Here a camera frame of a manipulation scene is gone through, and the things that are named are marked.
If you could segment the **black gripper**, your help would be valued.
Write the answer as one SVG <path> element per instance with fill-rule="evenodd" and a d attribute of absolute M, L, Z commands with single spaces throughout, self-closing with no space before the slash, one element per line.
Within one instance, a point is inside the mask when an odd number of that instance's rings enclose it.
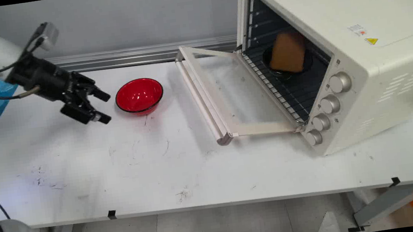
<path fill-rule="evenodd" d="M 92 95 L 107 102 L 111 97 L 98 88 L 93 79 L 77 71 L 67 71 L 34 55 L 23 56 L 10 70 L 5 81 L 20 85 L 26 91 L 38 86 L 36 95 L 49 101 L 62 101 L 64 106 L 60 113 L 85 125 L 91 121 L 108 124 L 112 119 L 97 111 L 87 99 L 87 96 Z"/>

